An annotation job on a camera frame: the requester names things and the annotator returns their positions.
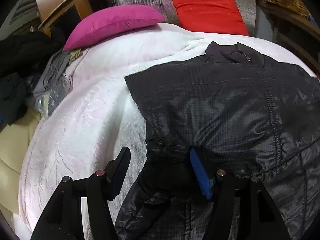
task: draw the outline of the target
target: blue gripper pad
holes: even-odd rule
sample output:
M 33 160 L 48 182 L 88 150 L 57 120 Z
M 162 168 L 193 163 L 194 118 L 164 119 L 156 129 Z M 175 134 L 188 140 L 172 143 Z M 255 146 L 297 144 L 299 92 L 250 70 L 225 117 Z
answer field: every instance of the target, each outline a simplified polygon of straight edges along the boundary
M 196 174 L 202 194 L 205 195 L 208 200 L 210 200 L 212 198 L 210 179 L 208 174 L 205 172 L 204 167 L 194 148 L 191 148 L 190 150 L 190 161 Z

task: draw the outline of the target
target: bed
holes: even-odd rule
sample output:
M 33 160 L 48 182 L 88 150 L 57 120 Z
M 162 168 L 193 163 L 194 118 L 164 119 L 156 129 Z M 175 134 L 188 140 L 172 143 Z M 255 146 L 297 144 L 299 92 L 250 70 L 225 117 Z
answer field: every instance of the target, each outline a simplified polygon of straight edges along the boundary
M 204 54 L 215 41 L 240 42 L 277 61 L 298 64 L 316 76 L 286 49 L 253 37 L 194 33 L 161 23 L 112 37 L 84 51 L 66 74 L 73 90 L 51 117 L 41 120 L 27 150 L 19 181 L 19 212 L 32 231 L 51 194 L 65 175 L 73 179 L 103 169 L 127 146 L 132 158 L 121 193 L 109 209 L 115 221 L 120 206 L 146 159 L 145 121 L 129 94 L 124 76 L 153 65 Z M 85 238 L 90 225 L 82 201 Z

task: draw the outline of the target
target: black jacket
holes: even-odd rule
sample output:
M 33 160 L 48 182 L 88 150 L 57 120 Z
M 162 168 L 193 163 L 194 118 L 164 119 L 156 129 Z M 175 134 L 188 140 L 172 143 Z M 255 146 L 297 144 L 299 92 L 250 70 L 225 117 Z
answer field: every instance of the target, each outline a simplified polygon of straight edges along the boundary
M 147 161 L 117 217 L 120 239 L 202 239 L 212 203 L 190 166 L 191 146 L 216 168 L 258 176 L 291 238 L 301 238 L 320 208 L 316 78 L 242 44 L 213 42 L 203 56 L 125 80 L 146 120 Z M 238 215 L 239 202 L 232 239 Z

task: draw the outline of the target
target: silver bolt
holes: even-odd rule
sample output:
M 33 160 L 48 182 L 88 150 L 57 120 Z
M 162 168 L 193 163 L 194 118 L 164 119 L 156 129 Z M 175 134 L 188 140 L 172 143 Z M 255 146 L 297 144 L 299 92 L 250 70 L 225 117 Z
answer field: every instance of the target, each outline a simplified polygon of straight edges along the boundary
M 105 174 L 105 171 L 104 170 L 98 170 L 98 171 L 96 171 L 96 175 L 97 176 L 103 176 Z
M 220 169 L 220 170 L 217 171 L 217 174 L 218 174 L 219 176 L 224 176 L 224 175 L 226 174 L 226 171 Z
M 70 180 L 69 176 L 63 176 L 62 179 L 61 179 L 61 181 L 64 182 L 64 183 L 68 182 L 69 180 Z
M 257 176 L 253 176 L 253 177 L 251 177 L 251 180 L 254 182 L 254 183 L 257 183 L 257 182 L 259 182 L 260 180 L 259 180 L 259 178 L 257 177 Z

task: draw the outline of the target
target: red cushion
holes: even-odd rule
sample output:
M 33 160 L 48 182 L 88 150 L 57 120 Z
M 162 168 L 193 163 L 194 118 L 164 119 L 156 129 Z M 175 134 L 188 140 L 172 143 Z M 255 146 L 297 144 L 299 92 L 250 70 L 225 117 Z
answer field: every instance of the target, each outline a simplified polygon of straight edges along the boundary
M 180 26 L 192 32 L 248 36 L 235 0 L 172 0 Z

